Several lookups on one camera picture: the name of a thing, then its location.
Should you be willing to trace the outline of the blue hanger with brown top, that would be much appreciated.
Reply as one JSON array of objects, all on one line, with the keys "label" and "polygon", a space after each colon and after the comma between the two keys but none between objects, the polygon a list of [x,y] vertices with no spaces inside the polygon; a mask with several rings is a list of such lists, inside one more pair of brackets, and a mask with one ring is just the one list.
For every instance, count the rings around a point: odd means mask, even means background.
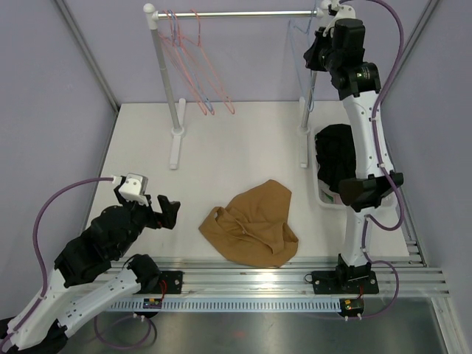
[{"label": "blue hanger with brown top", "polygon": [[312,74],[305,67],[304,53],[310,48],[313,42],[312,24],[316,17],[317,1],[310,12],[309,19],[305,23],[300,23],[295,18],[288,22],[288,40],[291,49],[291,55],[294,59],[294,68],[299,86],[300,94],[305,99],[305,107],[311,112],[314,108],[313,93],[314,84],[312,83]]}]

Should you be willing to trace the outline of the black tank top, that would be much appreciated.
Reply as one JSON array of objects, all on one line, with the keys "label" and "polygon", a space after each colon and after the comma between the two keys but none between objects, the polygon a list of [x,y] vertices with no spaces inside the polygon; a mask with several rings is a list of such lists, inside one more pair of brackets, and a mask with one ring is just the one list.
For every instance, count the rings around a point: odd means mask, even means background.
[{"label": "black tank top", "polygon": [[339,193],[339,184],[355,178],[356,159],[352,129],[346,124],[328,125],[315,135],[318,180],[331,192]]}]

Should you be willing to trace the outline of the brown tank top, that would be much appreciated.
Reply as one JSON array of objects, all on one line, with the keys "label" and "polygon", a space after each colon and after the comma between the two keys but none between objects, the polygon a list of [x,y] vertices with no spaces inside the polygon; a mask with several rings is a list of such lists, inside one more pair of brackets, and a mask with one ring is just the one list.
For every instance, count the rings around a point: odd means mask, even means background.
[{"label": "brown tank top", "polygon": [[200,233],[226,260],[258,268],[280,267],[297,253],[299,238],[288,225],[292,192],[273,179],[217,206]]}]

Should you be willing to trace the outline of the pink hanger with black top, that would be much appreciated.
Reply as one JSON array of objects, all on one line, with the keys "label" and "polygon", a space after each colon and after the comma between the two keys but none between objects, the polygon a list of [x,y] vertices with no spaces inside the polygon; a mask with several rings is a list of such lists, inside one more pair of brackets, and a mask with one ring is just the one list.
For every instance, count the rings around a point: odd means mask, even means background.
[{"label": "pink hanger with black top", "polygon": [[190,11],[197,21],[197,33],[196,39],[191,39],[187,35],[181,33],[184,39],[184,46],[190,53],[193,62],[195,63],[196,71],[198,73],[201,85],[204,89],[205,94],[208,96],[209,101],[212,105],[212,110],[209,112],[211,115],[215,115],[215,107],[213,102],[207,93],[207,86],[209,86],[215,93],[216,97],[226,106],[226,109],[230,114],[235,114],[235,107],[231,97],[226,91],[212,61],[203,46],[202,33],[201,33],[201,18],[198,12],[194,9]]}]

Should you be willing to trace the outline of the pink hanger with grey top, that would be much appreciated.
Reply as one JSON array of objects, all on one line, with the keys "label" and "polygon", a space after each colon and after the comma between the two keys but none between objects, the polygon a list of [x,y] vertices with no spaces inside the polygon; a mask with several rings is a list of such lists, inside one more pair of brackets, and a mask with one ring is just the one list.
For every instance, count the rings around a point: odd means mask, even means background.
[{"label": "pink hanger with grey top", "polygon": [[180,74],[184,85],[198,104],[198,107],[204,115],[207,115],[212,110],[212,105],[201,85],[195,63],[184,46],[184,39],[181,35],[177,16],[171,10],[165,10],[164,14],[170,26],[170,34],[162,36],[164,50],[174,68]]}]

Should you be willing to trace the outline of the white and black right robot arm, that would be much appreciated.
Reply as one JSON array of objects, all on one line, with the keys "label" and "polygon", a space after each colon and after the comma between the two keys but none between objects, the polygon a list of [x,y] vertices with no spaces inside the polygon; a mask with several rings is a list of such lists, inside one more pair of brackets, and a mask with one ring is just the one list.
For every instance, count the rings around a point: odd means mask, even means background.
[{"label": "white and black right robot arm", "polygon": [[306,66],[328,72],[350,122],[355,148],[355,177],[339,183],[347,209],[346,235],[332,271],[313,271],[315,294],[378,294],[372,261],[367,252],[372,219],[381,202],[398,193],[402,173],[392,166],[382,131],[381,92],[377,66],[364,61],[365,26],[359,19],[338,18],[316,31],[304,54]]}]

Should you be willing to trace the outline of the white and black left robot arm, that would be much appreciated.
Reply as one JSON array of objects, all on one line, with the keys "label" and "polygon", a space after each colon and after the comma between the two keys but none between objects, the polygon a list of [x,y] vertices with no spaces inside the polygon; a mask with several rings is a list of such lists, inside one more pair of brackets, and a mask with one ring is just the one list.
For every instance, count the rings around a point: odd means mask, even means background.
[{"label": "white and black left robot arm", "polygon": [[1,321],[3,353],[59,353],[68,340],[92,318],[118,299],[164,289],[161,270],[151,256],[135,254],[104,285],[78,297],[87,285],[111,268],[145,229],[173,229],[181,204],[158,195],[155,212],[150,196],[115,193],[118,205],[109,206],[58,255],[46,282],[17,316]]}]

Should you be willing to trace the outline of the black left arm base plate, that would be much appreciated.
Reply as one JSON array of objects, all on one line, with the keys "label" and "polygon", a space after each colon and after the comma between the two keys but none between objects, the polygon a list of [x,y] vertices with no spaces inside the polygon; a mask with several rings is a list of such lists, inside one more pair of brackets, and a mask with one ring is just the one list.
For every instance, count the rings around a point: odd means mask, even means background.
[{"label": "black left arm base plate", "polygon": [[183,271],[163,271],[155,286],[149,290],[148,294],[181,294],[184,280]]}]

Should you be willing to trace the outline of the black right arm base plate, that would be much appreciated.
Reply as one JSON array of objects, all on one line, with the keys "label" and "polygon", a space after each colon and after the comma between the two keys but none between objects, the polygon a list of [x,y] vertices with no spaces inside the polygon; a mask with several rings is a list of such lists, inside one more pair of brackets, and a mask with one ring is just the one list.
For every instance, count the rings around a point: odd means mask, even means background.
[{"label": "black right arm base plate", "polygon": [[313,292],[318,295],[375,295],[380,292],[374,271],[371,271],[368,277],[350,280],[344,284],[336,278],[335,271],[312,271],[306,274],[304,279],[313,286]]}]

